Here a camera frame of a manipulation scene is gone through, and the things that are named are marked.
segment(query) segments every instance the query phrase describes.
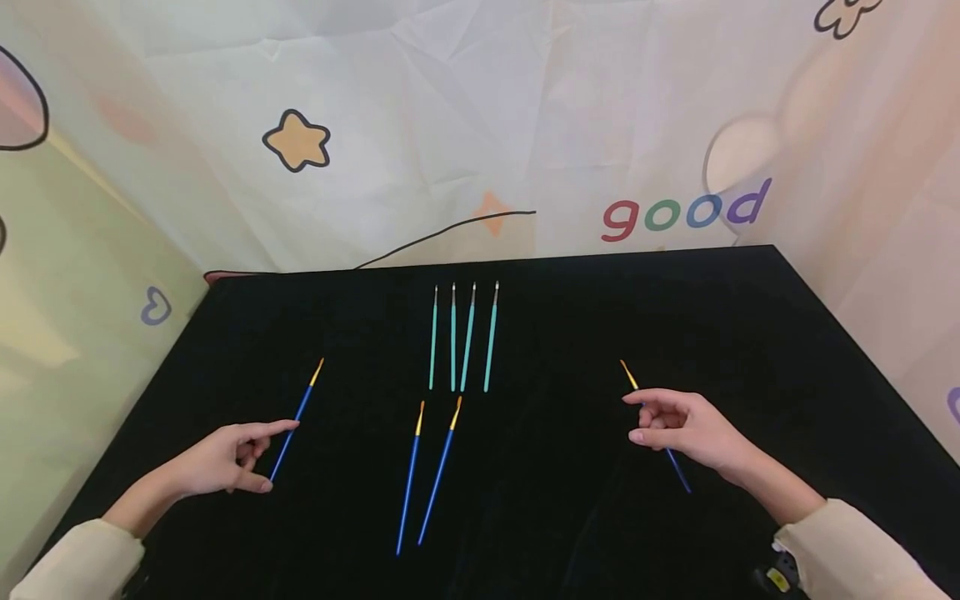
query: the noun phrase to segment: beige sleeve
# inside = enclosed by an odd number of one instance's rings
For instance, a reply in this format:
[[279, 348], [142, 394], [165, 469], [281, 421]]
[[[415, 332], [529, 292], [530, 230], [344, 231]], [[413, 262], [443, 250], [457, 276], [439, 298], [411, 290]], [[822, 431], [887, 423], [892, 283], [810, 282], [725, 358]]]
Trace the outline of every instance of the beige sleeve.
[[11, 600], [108, 600], [136, 571], [143, 545], [101, 519], [66, 533], [10, 594]]
[[783, 527], [776, 541], [797, 560], [811, 600], [949, 600], [906, 550], [842, 500]]

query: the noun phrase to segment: heart outline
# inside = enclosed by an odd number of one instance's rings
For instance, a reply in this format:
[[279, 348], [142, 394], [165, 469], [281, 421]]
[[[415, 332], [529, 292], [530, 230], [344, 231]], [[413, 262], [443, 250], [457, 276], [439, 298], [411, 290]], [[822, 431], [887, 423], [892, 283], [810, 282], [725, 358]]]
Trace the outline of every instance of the heart outline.
[[953, 388], [947, 394], [947, 408], [950, 409], [957, 424], [960, 424], [960, 388]]
[[[160, 296], [163, 299], [167, 309], [159, 317], [151, 317], [150, 313], [153, 312], [155, 308], [160, 306], [160, 304], [156, 301], [156, 296]], [[154, 285], [151, 285], [147, 288], [147, 305], [144, 306], [143, 310], [140, 311], [140, 321], [142, 321], [145, 325], [149, 325], [150, 327], [156, 327], [157, 325], [166, 321], [173, 311], [173, 305], [170, 304], [170, 301], [167, 299], [166, 295], [160, 291], [160, 288]]]

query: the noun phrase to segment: forearm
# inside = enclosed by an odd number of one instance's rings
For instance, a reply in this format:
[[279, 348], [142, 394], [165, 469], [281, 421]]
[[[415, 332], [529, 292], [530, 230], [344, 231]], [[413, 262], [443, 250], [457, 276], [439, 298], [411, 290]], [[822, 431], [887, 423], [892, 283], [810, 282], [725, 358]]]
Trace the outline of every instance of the forearm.
[[156, 468], [130, 486], [103, 520], [142, 540], [180, 498], [168, 470]]
[[742, 466], [722, 474], [753, 496], [780, 526], [798, 523], [827, 504], [803, 479], [759, 449]]

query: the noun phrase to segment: white backdrop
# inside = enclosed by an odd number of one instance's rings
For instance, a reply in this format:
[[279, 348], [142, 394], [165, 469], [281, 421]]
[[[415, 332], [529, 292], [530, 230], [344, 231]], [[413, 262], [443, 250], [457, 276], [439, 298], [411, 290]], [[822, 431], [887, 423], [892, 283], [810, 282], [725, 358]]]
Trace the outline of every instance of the white backdrop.
[[955, 0], [0, 5], [53, 131], [198, 270], [775, 243], [956, 459], [958, 26]]

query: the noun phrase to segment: cartoon star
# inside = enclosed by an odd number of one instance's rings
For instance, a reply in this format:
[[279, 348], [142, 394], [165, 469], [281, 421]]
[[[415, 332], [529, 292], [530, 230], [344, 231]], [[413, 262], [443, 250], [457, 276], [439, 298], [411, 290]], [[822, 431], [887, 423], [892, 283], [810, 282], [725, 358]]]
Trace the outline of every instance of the cartoon star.
[[263, 134], [263, 145], [280, 157], [291, 173], [299, 173], [306, 165], [325, 167], [330, 162], [324, 144], [330, 130], [313, 125], [298, 110], [288, 108], [276, 129]]

